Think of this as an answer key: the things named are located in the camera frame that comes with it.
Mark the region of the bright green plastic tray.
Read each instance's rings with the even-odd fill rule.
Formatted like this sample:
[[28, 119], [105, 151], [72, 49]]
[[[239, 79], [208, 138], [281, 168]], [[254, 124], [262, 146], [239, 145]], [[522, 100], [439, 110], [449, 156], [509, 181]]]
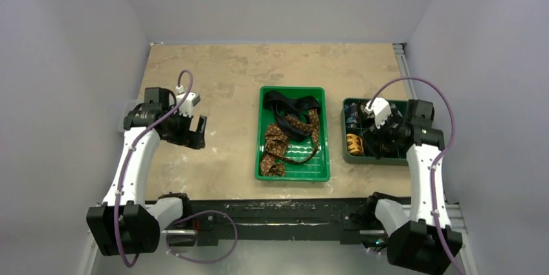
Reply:
[[263, 86], [259, 98], [256, 178], [328, 181], [331, 175], [324, 89]]

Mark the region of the dark green compartment organizer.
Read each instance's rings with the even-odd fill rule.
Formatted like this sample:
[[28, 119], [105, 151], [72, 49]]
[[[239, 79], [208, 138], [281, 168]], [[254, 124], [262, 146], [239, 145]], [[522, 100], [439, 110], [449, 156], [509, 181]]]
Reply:
[[362, 132], [364, 131], [364, 127], [362, 126], [362, 123], [358, 123], [355, 125], [355, 127], [349, 126], [347, 123], [347, 119], [349, 116], [347, 115], [347, 109], [352, 104], [360, 105], [363, 102], [368, 102], [369, 98], [345, 98], [342, 102], [342, 109], [341, 109], [341, 135], [342, 135], [342, 157], [345, 162], [349, 164], [373, 164], [373, 165], [385, 165], [385, 166], [408, 166], [407, 160], [406, 160], [406, 151], [405, 150], [399, 150], [391, 155], [386, 155], [380, 160], [376, 160], [373, 156], [371, 156], [371, 153], [364, 148], [364, 153], [360, 156], [357, 155], [351, 155], [348, 152], [347, 148], [347, 141], [346, 136], [348, 133], [362, 136]]

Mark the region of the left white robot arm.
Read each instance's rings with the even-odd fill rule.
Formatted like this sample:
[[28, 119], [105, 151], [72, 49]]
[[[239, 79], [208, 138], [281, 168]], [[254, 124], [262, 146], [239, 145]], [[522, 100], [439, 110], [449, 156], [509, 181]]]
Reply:
[[151, 162], [161, 141], [190, 149], [205, 147], [207, 118], [191, 130], [197, 93], [148, 87], [144, 99], [122, 121], [124, 145], [115, 178], [102, 202], [88, 209], [86, 222], [104, 256], [155, 252], [161, 231], [170, 224], [191, 225], [193, 211], [185, 193], [166, 193], [146, 206]]

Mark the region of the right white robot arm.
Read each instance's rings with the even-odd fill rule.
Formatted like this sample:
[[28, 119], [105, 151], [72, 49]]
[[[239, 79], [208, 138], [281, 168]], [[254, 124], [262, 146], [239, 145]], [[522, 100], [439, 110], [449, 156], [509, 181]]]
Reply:
[[462, 247], [462, 235], [453, 230], [443, 195], [443, 132], [432, 126], [434, 106], [409, 100], [406, 110], [383, 98], [358, 105], [363, 148], [377, 160], [395, 152], [405, 154], [410, 170], [410, 210], [395, 197], [376, 193], [366, 200], [356, 218], [368, 226], [381, 225], [391, 265], [443, 274]]

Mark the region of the dark navy striped tie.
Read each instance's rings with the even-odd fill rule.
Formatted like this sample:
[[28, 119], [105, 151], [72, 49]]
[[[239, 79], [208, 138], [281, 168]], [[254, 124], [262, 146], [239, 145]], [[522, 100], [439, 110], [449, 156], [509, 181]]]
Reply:
[[270, 109], [277, 126], [285, 136], [296, 142], [302, 142], [312, 135], [312, 130], [298, 128], [299, 124], [310, 125], [312, 116], [303, 114], [304, 111], [321, 110], [318, 101], [312, 96], [302, 98], [287, 98], [278, 91], [268, 91], [263, 96], [263, 106]]

